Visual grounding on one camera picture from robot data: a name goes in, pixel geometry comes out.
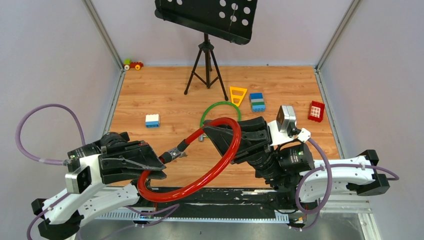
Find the thick red cable lock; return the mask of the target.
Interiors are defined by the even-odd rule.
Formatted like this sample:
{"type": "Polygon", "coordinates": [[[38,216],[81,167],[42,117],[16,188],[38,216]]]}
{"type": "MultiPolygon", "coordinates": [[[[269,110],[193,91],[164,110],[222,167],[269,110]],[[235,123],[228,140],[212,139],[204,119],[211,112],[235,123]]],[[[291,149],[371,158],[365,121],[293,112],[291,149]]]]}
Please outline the thick red cable lock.
{"type": "Polygon", "coordinates": [[[207,173],[205,173],[203,176],[201,176],[196,181],[190,183],[189,185],[169,192],[153,192],[149,190],[146,187],[146,179],[149,176],[150,172],[144,171],[138,178],[136,185],[136,189],[141,195],[141,197],[148,201],[156,203],[172,202],[183,199],[197,192],[202,187],[210,183],[213,179],[215,179],[235,158],[235,155],[240,147],[242,131],[239,123],[236,120],[229,117],[216,118],[197,129],[195,132],[193,132],[191,135],[181,141],[180,144],[177,146],[178,148],[180,148],[180,151],[183,152],[197,137],[199,137],[202,133],[205,132],[206,127],[217,127],[220,125],[228,125],[232,129],[233,137],[231,139],[231,143],[227,151],[224,153],[224,155],[214,167],[212,167],[207,173]]]}

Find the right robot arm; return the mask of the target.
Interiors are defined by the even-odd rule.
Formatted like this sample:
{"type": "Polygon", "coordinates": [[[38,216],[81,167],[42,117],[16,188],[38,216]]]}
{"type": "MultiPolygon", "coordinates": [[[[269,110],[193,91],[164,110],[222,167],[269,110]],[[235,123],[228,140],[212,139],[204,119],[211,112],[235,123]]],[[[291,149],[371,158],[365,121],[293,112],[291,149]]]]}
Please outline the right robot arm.
{"type": "Polygon", "coordinates": [[[354,192],[358,196],[378,196],[398,177],[378,166],[374,150],[360,155],[329,160],[318,147],[321,158],[315,160],[309,145],[316,145],[306,129],[295,120],[266,122],[262,117],[239,122],[240,144],[232,164],[247,163],[255,177],[279,193],[292,209],[306,211],[307,203],[322,208],[332,193],[354,192]]]}

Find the black music stand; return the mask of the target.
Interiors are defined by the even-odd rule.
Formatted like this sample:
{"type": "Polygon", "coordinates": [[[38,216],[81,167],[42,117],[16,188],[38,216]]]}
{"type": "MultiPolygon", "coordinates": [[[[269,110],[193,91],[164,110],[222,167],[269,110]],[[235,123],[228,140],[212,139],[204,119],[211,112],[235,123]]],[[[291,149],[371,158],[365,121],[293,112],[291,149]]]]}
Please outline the black music stand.
{"type": "Polygon", "coordinates": [[[184,94],[187,95],[193,78],[207,88],[219,82],[224,99],[229,99],[217,64],[210,36],[240,46],[252,39],[257,10],[256,0],[156,0],[157,18],[203,33],[203,42],[191,70],[184,94]]]}

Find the toy car red green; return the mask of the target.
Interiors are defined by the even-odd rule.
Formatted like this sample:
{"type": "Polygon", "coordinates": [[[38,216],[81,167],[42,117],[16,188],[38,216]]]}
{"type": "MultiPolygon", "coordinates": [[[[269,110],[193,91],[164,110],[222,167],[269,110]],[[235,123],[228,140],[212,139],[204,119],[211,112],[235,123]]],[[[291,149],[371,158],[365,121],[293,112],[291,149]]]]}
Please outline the toy car red green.
{"type": "Polygon", "coordinates": [[[125,70],[135,69],[139,71],[144,64],[140,61],[132,61],[130,58],[127,58],[123,61],[123,68],[125,70]]]}

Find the yellow triangular plastic piece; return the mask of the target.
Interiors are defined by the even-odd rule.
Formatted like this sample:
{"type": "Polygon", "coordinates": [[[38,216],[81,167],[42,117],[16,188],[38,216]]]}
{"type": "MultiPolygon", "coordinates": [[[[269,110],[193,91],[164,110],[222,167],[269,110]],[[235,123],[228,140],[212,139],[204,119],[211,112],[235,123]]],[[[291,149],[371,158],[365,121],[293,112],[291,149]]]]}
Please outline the yellow triangular plastic piece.
{"type": "Polygon", "coordinates": [[[230,92],[231,103],[239,107],[242,101],[244,100],[248,92],[248,89],[243,87],[230,86],[229,92],[230,92]]]}

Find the green cable lock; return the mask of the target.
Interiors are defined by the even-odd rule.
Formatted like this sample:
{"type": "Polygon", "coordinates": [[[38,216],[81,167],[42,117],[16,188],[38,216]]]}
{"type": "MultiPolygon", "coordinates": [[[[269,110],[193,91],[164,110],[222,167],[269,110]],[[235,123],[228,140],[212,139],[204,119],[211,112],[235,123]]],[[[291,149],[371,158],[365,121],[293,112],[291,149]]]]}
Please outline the green cable lock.
{"type": "Polygon", "coordinates": [[[206,116],[208,115],[208,113],[215,107],[217,106],[221,106],[221,105],[226,105],[226,106],[230,106],[232,108],[234,108],[237,112],[237,120],[241,121],[242,120],[242,113],[241,110],[239,109],[238,106],[236,106],[234,103],[232,102],[228,102],[228,101],[219,101],[216,103],[213,103],[212,105],[210,105],[202,114],[201,118],[200,118],[200,122],[199,122],[199,127],[202,128],[204,125],[204,121],[206,120],[206,116]]]}

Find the keys of red lock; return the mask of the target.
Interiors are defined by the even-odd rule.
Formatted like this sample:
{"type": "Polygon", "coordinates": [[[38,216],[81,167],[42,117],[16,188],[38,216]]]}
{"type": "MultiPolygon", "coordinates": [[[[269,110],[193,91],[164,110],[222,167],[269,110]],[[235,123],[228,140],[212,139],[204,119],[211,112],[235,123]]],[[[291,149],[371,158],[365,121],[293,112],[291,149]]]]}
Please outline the keys of red lock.
{"type": "Polygon", "coordinates": [[[179,151],[178,149],[172,150],[170,152],[170,155],[171,155],[172,159],[184,158],[184,157],[188,156],[184,151],[179,151]]]}

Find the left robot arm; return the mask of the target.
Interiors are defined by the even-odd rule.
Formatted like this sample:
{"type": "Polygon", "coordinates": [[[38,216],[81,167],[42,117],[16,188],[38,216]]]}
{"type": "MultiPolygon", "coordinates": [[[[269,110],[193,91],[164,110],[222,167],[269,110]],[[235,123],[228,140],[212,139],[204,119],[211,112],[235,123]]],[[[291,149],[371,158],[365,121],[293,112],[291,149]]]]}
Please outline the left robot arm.
{"type": "Polygon", "coordinates": [[[37,228],[48,240],[74,236],[91,220],[112,210],[153,201],[151,190],[137,189],[137,179],[147,173],[164,179],[165,164],[145,141],[130,141],[127,132],[108,132],[101,139],[68,152],[66,188],[51,198],[31,204],[42,221],[37,228]]]}

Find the white blue block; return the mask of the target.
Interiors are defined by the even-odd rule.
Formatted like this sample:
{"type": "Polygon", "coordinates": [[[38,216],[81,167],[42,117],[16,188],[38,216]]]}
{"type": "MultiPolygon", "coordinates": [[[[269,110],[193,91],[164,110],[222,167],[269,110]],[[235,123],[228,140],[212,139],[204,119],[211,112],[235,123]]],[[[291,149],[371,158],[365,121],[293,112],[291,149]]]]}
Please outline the white blue block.
{"type": "Polygon", "coordinates": [[[147,128],[159,128],[161,125],[159,114],[147,114],[145,116],[145,126],[147,128]]]}

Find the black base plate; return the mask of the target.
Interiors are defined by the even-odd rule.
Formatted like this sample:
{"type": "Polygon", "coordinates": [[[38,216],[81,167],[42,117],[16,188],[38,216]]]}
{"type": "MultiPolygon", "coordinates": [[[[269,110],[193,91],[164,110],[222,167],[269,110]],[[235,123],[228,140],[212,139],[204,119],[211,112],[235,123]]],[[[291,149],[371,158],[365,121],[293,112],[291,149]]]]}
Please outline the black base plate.
{"type": "Polygon", "coordinates": [[[183,219],[271,219],[298,210],[287,193],[271,188],[204,187],[179,200],[153,202],[141,198],[129,206],[159,211],[178,204],[170,216],[183,219]]]}

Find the blue green stacked blocks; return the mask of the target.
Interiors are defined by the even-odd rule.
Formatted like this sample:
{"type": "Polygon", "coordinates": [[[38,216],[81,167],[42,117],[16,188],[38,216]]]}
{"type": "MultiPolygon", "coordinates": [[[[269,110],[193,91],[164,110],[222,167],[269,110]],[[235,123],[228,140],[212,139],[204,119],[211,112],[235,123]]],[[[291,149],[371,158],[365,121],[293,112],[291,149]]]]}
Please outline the blue green stacked blocks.
{"type": "Polygon", "coordinates": [[[254,92],[249,94],[250,108],[252,112],[264,112],[266,104],[261,92],[254,92]]]}

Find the red window block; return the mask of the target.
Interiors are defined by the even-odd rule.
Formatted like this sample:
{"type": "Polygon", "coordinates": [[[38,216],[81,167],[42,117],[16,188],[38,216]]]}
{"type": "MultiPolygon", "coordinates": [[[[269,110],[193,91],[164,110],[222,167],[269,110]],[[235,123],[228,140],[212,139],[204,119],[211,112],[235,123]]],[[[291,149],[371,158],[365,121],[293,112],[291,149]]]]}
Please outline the red window block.
{"type": "Polygon", "coordinates": [[[311,121],[321,123],[324,119],[324,113],[325,113],[325,104],[313,100],[310,103],[307,118],[311,121]]]}

